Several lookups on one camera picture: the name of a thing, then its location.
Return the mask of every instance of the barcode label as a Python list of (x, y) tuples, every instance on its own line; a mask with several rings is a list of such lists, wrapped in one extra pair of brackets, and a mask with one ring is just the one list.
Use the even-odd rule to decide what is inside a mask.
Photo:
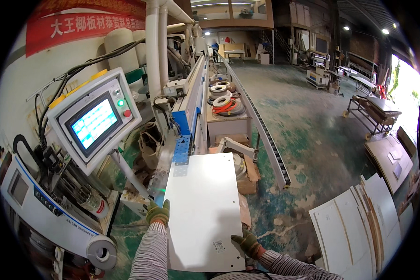
[(213, 242), (213, 246), (218, 254), (224, 252), (224, 250), (226, 249), (224, 248), (224, 244), (222, 240)]

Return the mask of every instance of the green glove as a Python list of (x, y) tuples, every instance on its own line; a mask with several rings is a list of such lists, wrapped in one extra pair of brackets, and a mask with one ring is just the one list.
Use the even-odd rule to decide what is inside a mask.
[(160, 208), (154, 201), (150, 201), (148, 206), (148, 213), (146, 213), (146, 221), (150, 224), (159, 222), (168, 227), (170, 220), (170, 201), (167, 199), (163, 203), (163, 208)]
[(262, 248), (262, 245), (257, 242), (257, 238), (252, 232), (243, 229), (243, 237), (232, 235), (230, 238), (240, 244), (241, 249), (246, 253), (246, 255), (253, 259), (258, 259), (258, 250)]

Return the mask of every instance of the forearm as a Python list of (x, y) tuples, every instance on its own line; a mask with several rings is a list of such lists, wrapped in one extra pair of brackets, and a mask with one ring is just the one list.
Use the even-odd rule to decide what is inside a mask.
[(152, 223), (135, 253), (129, 280), (168, 279), (167, 228)]
[(286, 276), (315, 276), (325, 280), (340, 280), (337, 274), (327, 272), (326, 270), (301, 262), (291, 258), (289, 255), (281, 255), (275, 251), (267, 250), (258, 260), (260, 264), (269, 270), (269, 272)]

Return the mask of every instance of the factory floor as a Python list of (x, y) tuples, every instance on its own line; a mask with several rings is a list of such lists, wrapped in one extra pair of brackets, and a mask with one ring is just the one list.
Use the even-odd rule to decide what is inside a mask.
[[(306, 70), (300, 67), (259, 65), (256, 61), (238, 62), (232, 67), (272, 133), (292, 181), (288, 189), (278, 188), (261, 145), (258, 168), (262, 178), (257, 193), (246, 195), (251, 231), (266, 249), (306, 261), (306, 250), (314, 253), (319, 247), (308, 210), (357, 185), (360, 175), (368, 179), (376, 172), (365, 154), (367, 129), (352, 115), (342, 117), (356, 93), (355, 83), (342, 79), (342, 97), (316, 90), (305, 81)], [(396, 135), (398, 125), (394, 127), (391, 133)], [(126, 142), (123, 156), (129, 165), (139, 153), (138, 135), (134, 131)], [(382, 137), (374, 136), (372, 141)], [(413, 161), (414, 171), (418, 166), (416, 156)], [(393, 196), (396, 206), (407, 193), (411, 174)], [(100, 178), (116, 190), (122, 190), (126, 182), (112, 161)], [(144, 221), (120, 204), (111, 232), (118, 246), (118, 261), (112, 272), (106, 272), (105, 279), (128, 278), (146, 229)], [(169, 271), (169, 278), (207, 279), (207, 275)]]

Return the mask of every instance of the worker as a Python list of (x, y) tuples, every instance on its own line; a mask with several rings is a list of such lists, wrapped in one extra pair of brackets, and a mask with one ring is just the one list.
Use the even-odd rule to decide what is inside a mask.
[(213, 49), (213, 61), (218, 63), (219, 62), (219, 59), (218, 59), (219, 45), (216, 42), (216, 39), (213, 39), (213, 45), (211, 45), (210, 48)]
[[(148, 231), (141, 239), (135, 253), (129, 280), (167, 280), (168, 279), (168, 251), (167, 227), (170, 217), (170, 201), (167, 199), (160, 208), (154, 201), (150, 202), (146, 221), (150, 224)], [(252, 269), (246, 272), (228, 272), (212, 278), (212, 280), (237, 279), (274, 279), (274, 280), (342, 280), (343, 278), (324, 269), (307, 264), (289, 255), (281, 255), (272, 250), (266, 250), (257, 242), (257, 238), (243, 230), (243, 237), (232, 235), (231, 239), (240, 244), (241, 249), (249, 257), (258, 260), (269, 270), (269, 273)]]

